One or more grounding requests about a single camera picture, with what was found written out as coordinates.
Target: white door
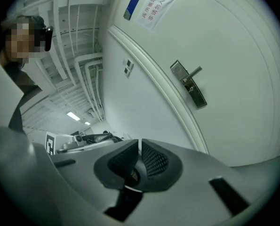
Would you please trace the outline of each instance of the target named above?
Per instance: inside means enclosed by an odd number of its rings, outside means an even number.
[[[118,11],[129,0],[121,0]],[[280,154],[280,54],[267,34],[232,0],[175,0],[149,31],[121,16],[115,25],[162,68],[187,102],[209,153],[228,166]],[[194,76],[207,106],[198,109],[170,70],[178,60]]]

